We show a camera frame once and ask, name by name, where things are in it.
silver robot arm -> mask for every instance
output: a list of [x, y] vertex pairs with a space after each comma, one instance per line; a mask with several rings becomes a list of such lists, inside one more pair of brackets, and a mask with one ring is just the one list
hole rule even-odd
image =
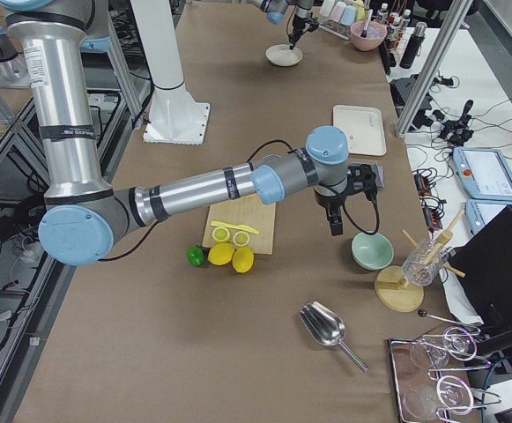
[[341, 222], [336, 222], [340, 202], [363, 189], [348, 183], [346, 138], [331, 126], [314, 130], [305, 148], [284, 158], [115, 193], [100, 173], [79, 52], [87, 31], [100, 19], [97, 12], [106, 13], [106, 7], [98, 7], [101, 2], [106, 4], [33, 0], [38, 7], [31, 8], [30, 0], [0, 0], [8, 11], [9, 33], [22, 42], [31, 77], [50, 176], [39, 238], [52, 257], [70, 265], [93, 263], [126, 234], [174, 214], [253, 193], [270, 204], [311, 186], [332, 234], [334, 224], [341, 233]]
[[318, 28], [318, 20], [312, 15], [313, 0], [249, 0], [267, 14], [267, 19], [278, 25], [289, 5], [294, 5], [293, 30], [289, 33], [290, 48], [293, 49], [301, 36]]

light green ceramic bowl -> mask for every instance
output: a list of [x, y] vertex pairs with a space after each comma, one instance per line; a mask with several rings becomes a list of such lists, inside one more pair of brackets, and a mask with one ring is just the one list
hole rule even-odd
[[352, 256], [364, 269], [378, 271], [387, 267], [395, 256], [390, 241], [381, 234], [357, 234], [352, 241]]

label sticker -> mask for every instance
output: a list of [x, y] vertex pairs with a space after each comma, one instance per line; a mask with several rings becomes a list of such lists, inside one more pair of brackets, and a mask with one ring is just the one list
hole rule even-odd
[[31, 46], [25, 48], [25, 60], [28, 75], [30, 77], [30, 87], [49, 85], [48, 73], [44, 66], [45, 57], [41, 46]]

screen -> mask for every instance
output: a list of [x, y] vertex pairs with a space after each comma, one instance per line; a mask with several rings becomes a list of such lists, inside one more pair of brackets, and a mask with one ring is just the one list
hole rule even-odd
[[512, 197], [512, 184], [496, 152], [464, 151], [481, 194]]
[[494, 217], [499, 214], [504, 207], [506, 207], [504, 204], [477, 203], [477, 208], [481, 213], [481, 218], [483, 219], [483, 223], [485, 223], [485, 225], [493, 220]]
[[[512, 206], [506, 206], [449, 259], [489, 336], [512, 329]], [[512, 347], [505, 350], [512, 365]]]

metal ice scoop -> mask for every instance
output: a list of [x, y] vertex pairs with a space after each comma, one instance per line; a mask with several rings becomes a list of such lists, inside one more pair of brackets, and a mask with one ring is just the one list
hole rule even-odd
[[310, 302], [301, 309], [301, 320], [318, 344], [324, 346], [339, 345], [350, 359], [363, 371], [369, 367], [352, 349], [344, 343], [345, 326], [342, 319], [328, 310], [320, 302]]

